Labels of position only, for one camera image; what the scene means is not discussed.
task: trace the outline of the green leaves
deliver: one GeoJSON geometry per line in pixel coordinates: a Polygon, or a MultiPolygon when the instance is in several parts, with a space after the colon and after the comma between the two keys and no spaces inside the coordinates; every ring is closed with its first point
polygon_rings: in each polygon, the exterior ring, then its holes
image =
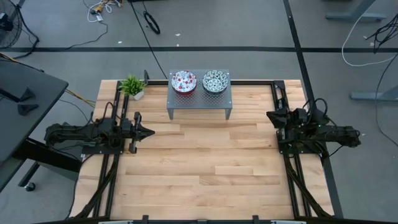
{"type": "Polygon", "coordinates": [[[125,80],[122,81],[120,90],[127,95],[135,96],[141,92],[146,84],[135,76],[129,75],[125,80]]]}

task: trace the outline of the wooden table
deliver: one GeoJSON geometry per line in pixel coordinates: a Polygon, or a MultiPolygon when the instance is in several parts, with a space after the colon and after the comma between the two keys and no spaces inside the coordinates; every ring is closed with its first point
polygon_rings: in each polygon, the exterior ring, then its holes
{"type": "MultiPolygon", "coordinates": [[[[302,107],[300,80],[286,80],[285,85],[289,106],[302,107]]],[[[95,118],[102,117],[106,102],[113,101],[115,88],[116,80],[101,82],[95,118]]],[[[169,120],[167,86],[147,86],[141,100],[130,100],[127,117],[133,119],[134,112],[140,111],[142,125],[156,134],[137,144],[137,154],[130,154],[126,143],[111,219],[140,220],[143,215],[151,220],[250,220],[253,215],[292,219],[284,161],[266,116],[266,111],[274,111],[271,88],[233,85],[232,98],[229,120],[224,110],[176,110],[174,120],[169,120]]],[[[319,157],[302,154],[300,158],[308,190],[333,214],[319,157]]],[[[95,155],[81,168],[71,216],[95,192],[102,159],[95,155]]],[[[296,191],[303,215],[302,198],[296,191]]]]}

